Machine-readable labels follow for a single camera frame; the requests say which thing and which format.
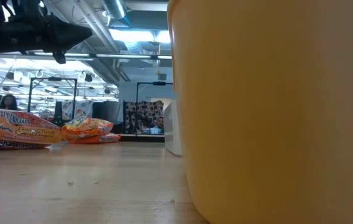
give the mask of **woman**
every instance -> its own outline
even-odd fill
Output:
[[[15,96],[12,94],[5,95],[1,100],[0,109],[17,110]]]

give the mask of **wooden table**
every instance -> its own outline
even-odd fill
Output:
[[[207,223],[182,159],[163,144],[120,142],[0,151],[0,224]]]

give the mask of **patterned fabric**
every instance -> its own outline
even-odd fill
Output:
[[[92,117],[92,105],[94,101],[76,101],[75,118],[84,116],[86,118]],[[73,112],[73,100],[66,100],[62,102],[62,119],[71,120]]]
[[[148,134],[150,128],[157,127],[163,117],[164,104],[161,101],[140,103],[124,102],[124,127],[127,134]]]

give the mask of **person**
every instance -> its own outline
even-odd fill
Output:
[[[1,100],[0,109],[17,110],[15,96],[12,94],[5,95]]]
[[[155,128],[164,129],[164,118],[163,117],[157,118]]]

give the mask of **fluorescent light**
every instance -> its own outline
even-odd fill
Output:
[[[167,30],[160,31],[156,37],[156,41],[169,44],[171,42],[170,33]]]
[[[56,88],[63,88],[63,89],[74,89],[74,86],[56,86]],[[92,86],[78,86],[78,90],[94,90],[95,88]]]
[[[34,52],[33,54],[38,56],[52,56],[52,53],[45,53],[45,52]]]
[[[82,53],[66,53],[65,57],[89,57],[89,54]]]
[[[111,55],[111,54],[97,54],[97,57],[103,58],[130,58],[130,59],[151,59],[150,55]]]
[[[157,58],[158,58],[158,59],[169,59],[169,60],[172,59],[171,56],[160,56],[160,55],[159,55]]]
[[[109,30],[114,40],[123,42],[154,41],[151,31],[145,30]]]

